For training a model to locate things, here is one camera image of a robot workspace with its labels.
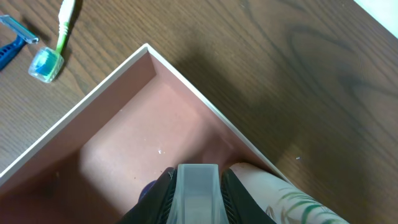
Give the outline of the white floral lotion tube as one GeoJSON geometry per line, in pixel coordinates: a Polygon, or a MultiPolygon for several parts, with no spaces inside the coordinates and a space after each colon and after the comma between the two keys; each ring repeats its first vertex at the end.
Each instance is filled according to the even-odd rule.
{"type": "Polygon", "coordinates": [[[285,180],[247,163],[231,166],[261,210],[276,223],[346,223],[313,197],[285,180]]]}

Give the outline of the clear blue soap pump bottle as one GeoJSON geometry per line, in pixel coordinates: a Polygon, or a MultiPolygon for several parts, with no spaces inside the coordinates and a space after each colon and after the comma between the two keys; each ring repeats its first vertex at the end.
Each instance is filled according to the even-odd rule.
{"type": "Polygon", "coordinates": [[[228,223],[221,196],[218,166],[180,164],[167,223],[228,223]]]}

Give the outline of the white box pink interior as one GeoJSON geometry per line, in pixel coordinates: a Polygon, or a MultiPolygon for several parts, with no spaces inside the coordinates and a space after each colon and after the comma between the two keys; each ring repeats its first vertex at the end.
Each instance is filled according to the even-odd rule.
{"type": "Polygon", "coordinates": [[[1,173],[2,223],[116,223],[168,167],[281,172],[145,44],[1,173]]]}

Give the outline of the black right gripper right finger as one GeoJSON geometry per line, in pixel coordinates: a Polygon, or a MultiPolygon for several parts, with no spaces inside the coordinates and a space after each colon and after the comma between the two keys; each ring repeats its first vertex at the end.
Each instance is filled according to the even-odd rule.
{"type": "Polygon", "coordinates": [[[221,176],[221,194],[231,224],[275,224],[251,197],[231,169],[221,176]]]}

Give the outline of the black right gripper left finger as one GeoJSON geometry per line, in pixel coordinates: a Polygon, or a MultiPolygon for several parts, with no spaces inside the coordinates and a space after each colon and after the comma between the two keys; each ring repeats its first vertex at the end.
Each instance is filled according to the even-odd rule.
{"type": "Polygon", "coordinates": [[[144,187],[139,201],[117,224],[166,224],[177,182],[177,169],[168,167],[144,187]]]}

